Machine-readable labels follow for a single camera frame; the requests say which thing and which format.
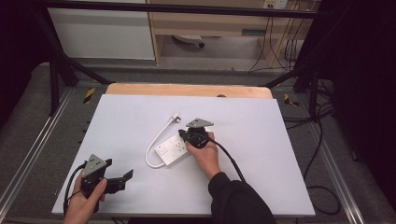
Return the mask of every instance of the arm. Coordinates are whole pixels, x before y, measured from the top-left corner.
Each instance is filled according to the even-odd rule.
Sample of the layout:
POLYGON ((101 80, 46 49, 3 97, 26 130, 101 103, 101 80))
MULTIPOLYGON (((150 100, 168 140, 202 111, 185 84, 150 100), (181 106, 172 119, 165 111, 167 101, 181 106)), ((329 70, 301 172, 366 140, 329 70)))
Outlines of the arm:
POLYGON ((187 150, 195 157, 209 179, 213 198, 212 217, 215 224, 276 223, 260 195, 247 183, 231 181, 219 168, 219 151, 212 142, 197 149, 186 142, 187 150))
POLYGON ((73 189, 73 197, 70 199, 70 204, 64 217, 64 224, 85 224, 90 220, 96 203, 105 200, 103 194, 106 189, 107 180, 103 179, 96 186, 91 194, 90 198, 86 198, 81 191, 81 174, 76 179, 76 183, 73 189))

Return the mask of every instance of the aluminum rail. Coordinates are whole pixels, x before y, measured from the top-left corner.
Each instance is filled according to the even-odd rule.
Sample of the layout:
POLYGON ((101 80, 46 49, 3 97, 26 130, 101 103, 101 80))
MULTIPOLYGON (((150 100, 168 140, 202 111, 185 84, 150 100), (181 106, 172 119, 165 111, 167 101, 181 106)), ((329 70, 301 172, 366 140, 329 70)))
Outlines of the aluminum rail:
POLYGON ((72 92, 73 92, 73 88, 68 88, 68 90, 64 92, 64 95, 60 100, 60 106, 58 110, 55 112, 55 114, 52 117, 48 118, 40 134, 33 143, 25 159, 21 163, 21 166, 18 169, 17 173, 14 175, 14 177, 8 184, 7 189, 3 192, 3 195, 0 198, 0 223, 2 223, 3 219, 6 217, 8 209, 10 208, 15 198, 17 197, 18 193, 20 192, 24 181, 26 180, 33 166, 35 165, 35 161, 40 155, 41 150, 43 149, 44 145, 46 145, 47 140, 50 138, 50 134, 52 133, 52 130, 54 129, 59 118, 64 112, 64 109, 67 106, 69 97, 72 92))
MULTIPOLYGON (((300 105, 302 106, 304 113, 307 116, 310 116, 308 109, 308 102, 305 97, 301 94, 298 95, 298 99, 300 105)), ((311 130, 313 131, 314 137, 317 141, 319 141, 320 129, 318 124, 311 122, 310 123, 311 130)), ((341 204, 344 206, 344 210, 346 212, 346 216, 349 219, 351 224, 364 224, 364 218, 361 215, 361 211, 357 206, 355 199, 353 198, 352 193, 347 186, 347 182, 342 175, 340 168, 338 167, 334 157, 332 156, 331 150, 326 143, 326 140, 322 139, 320 146, 320 155, 327 167, 330 178, 332 179, 332 183, 334 184, 334 188, 337 191, 338 197, 341 201, 341 204)))

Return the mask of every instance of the white cabinet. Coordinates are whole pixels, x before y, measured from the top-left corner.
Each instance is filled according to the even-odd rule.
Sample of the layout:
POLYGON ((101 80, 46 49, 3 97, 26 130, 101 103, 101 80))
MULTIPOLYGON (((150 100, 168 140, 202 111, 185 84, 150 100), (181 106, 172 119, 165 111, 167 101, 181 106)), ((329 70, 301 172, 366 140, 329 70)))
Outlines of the white cabinet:
POLYGON ((154 60, 146 12, 49 8, 49 14, 69 57, 154 60))

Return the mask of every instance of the white cable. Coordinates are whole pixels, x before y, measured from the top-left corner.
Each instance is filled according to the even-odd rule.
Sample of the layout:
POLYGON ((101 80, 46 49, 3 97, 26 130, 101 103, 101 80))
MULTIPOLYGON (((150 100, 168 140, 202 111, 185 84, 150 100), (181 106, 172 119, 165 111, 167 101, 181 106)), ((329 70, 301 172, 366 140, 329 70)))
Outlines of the white cable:
POLYGON ((165 127, 163 127, 163 129, 157 134, 157 136, 155 136, 154 140, 152 140, 152 142, 149 144, 148 149, 146 150, 146 164, 149 167, 151 167, 153 169, 158 169, 158 168, 165 166, 165 163, 163 163, 163 162, 158 165, 153 165, 153 164, 149 163, 149 151, 151 150, 151 147, 155 143, 155 141, 157 141, 158 137, 169 126, 169 124, 171 124, 172 122, 179 122, 179 121, 180 121, 180 117, 178 116, 178 113, 176 112, 173 114, 172 118, 170 118, 169 121, 166 123, 165 127))

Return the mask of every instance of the gray carpet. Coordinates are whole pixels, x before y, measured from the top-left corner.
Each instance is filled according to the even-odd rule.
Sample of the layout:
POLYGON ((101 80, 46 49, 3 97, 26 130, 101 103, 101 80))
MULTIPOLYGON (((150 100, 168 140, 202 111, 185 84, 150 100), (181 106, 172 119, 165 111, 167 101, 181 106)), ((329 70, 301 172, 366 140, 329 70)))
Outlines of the gray carpet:
MULTIPOLYGON (((193 72, 170 71, 160 69, 97 69, 100 75, 118 82, 155 82, 155 83, 191 83, 256 86, 266 83, 278 74, 242 72, 193 72)), ((82 103, 88 87, 75 88, 59 123, 53 130, 49 141, 26 179, 14 204, 8 211, 7 218, 28 217, 57 219, 62 217, 50 213, 55 202, 54 193, 59 189, 78 152, 79 141, 89 127, 87 121, 92 118, 99 97, 106 91, 106 86, 97 87, 89 104, 82 103)), ((274 92, 279 101, 283 116, 304 117, 299 106, 285 105, 283 93, 274 92)), ((0 160, 2 165, 0 190, 3 192, 17 171, 24 155, 35 141, 50 111, 49 74, 46 68, 37 68, 33 79, 20 104, 14 110, 7 125, 0 132, 0 160)), ((338 165, 348 183, 359 209, 367 223, 396 223, 395 212, 390 208, 384 195, 376 186, 364 163, 351 159, 349 147, 340 130, 336 118, 323 119, 323 132, 338 165)), ((289 130, 290 141, 302 172, 309 162, 317 142, 308 125, 289 130)), ((321 185, 333 189, 332 181, 324 163, 318 155, 307 178, 308 185, 321 185)), ((335 203, 331 195, 315 191, 312 201, 324 210, 334 210, 335 203)), ((294 219, 281 219, 294 222, 294 219)), ((300 219, 306 223, 348 223, 342 210, 336 216, 327 216, 317 212, 315 217, 300 219)))

